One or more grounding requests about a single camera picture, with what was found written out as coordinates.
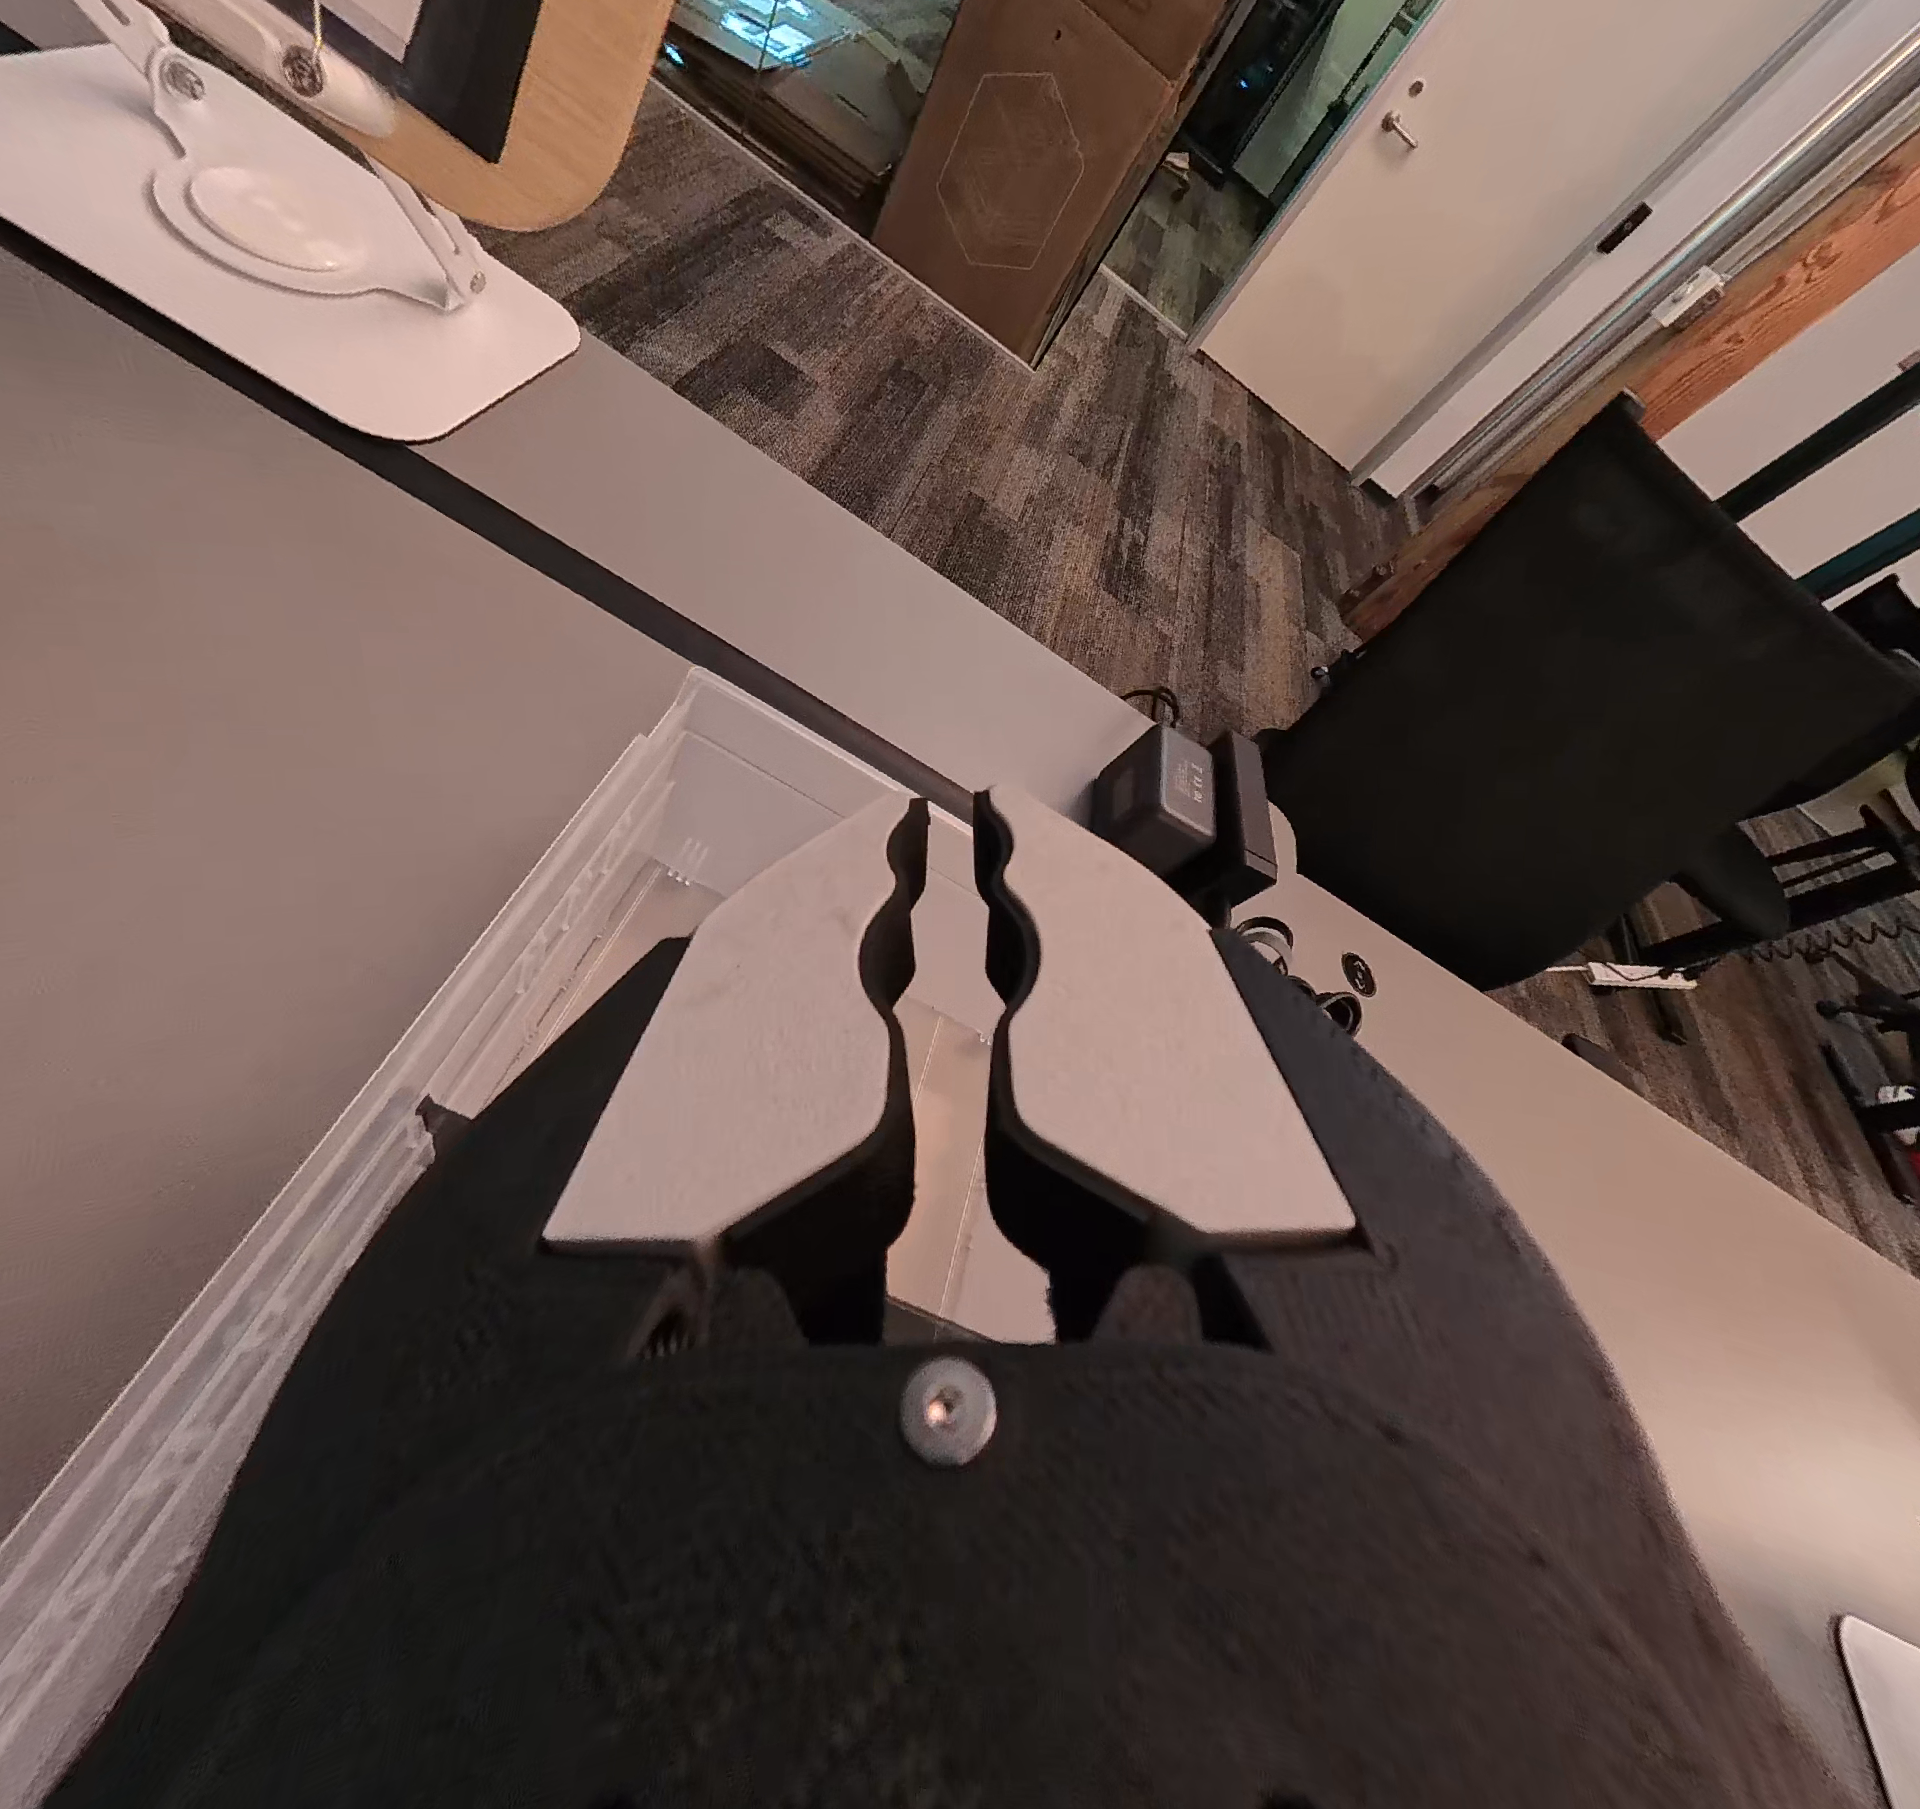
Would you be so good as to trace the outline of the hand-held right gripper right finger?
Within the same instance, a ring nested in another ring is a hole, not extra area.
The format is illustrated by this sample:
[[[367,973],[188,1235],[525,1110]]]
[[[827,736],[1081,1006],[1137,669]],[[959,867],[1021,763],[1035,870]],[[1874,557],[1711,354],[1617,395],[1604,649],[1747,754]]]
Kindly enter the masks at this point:
[[[1242,991],[1322,1013],[1158,873],[1020,787],[972,803],[999,1000],[982,1117],[999,1235],[1047,1280],[1055,1341],[1087,1341],[1134,1269],[1202,1330],[1245,1339],[1227,1259],[1363,1243]]]

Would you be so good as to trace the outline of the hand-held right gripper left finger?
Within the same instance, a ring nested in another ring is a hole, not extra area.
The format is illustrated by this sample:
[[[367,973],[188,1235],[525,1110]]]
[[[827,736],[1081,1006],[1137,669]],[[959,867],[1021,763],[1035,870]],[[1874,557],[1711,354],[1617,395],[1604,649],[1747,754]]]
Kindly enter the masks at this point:
[[[546,1220],[559,1253],[774,1280],[808,1341],[878,1341],[915,1205],[896,1006],[930,804],[878,797],[686,939]]]

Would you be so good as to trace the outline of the clear plastic bin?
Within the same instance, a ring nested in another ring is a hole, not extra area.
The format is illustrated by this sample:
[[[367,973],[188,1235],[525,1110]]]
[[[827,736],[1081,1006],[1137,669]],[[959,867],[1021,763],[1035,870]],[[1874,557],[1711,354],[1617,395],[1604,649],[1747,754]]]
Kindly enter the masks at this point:
[[[288,1183],[3,1542],[3,1742],[119,1684],[176,1605],[301,1336],[419,1177],[419,1104],[473,1116],[616,977],[669,885],[704,903],[887,794],[874,767],[689,670]]]

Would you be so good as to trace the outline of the black power adapter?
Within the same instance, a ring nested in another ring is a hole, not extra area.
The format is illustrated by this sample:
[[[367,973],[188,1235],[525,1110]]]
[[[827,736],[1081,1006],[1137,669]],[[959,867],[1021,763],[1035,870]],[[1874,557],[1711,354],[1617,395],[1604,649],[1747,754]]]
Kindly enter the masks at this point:
[[[1275,885],[1282,857],[1260,751],[1154,725],[1091,785],[1087,830],[1154,870],[1209,928]]]

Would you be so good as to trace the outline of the white stand base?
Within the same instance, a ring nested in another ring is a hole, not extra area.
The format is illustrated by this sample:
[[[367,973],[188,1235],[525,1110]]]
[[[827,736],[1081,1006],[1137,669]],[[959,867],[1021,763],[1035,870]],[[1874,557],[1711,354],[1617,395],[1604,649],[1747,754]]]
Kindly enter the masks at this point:
[[[3,226],[328,421],[416,448],[581,348],[383,143],[425,0],[66,0],[3,61]]]

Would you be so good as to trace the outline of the flat cardboard pile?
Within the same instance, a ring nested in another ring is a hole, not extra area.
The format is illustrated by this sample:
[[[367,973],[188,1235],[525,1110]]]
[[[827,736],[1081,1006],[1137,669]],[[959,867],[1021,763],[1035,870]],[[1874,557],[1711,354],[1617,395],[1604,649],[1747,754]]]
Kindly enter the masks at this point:
[[[869,238],[962,0],[677,0],[659,79]]]

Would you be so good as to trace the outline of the tall cardboard box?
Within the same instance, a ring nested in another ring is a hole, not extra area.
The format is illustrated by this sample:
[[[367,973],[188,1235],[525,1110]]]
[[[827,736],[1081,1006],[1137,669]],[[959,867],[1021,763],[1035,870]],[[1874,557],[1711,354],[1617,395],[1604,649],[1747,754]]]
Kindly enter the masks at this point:
[[[959,0],[874,246],[1035,363],[1170,140],[1227,0]]]

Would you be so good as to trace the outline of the wooden beam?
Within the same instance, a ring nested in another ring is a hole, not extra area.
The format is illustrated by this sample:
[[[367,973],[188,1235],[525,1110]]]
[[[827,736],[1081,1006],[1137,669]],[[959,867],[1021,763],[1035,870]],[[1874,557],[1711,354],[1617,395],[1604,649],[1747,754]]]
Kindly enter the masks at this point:
[[[1913,247],[1917,135],[1908,135],[1676,328],[1576,381],[1488,475],[1446,490],[1436,517],[1339,606],[1349,639],[1371,641],[1394,623],[1607,404],[1632,396],[1643,430],[1652,439],[1668,435]]]

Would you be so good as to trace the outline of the white door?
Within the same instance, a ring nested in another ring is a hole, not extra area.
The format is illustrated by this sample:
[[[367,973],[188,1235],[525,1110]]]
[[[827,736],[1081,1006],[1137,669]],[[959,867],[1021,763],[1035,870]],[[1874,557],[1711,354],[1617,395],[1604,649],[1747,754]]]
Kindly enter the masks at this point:
[[[1349,477],[1831,0],[1436,0],[1197,348]]]

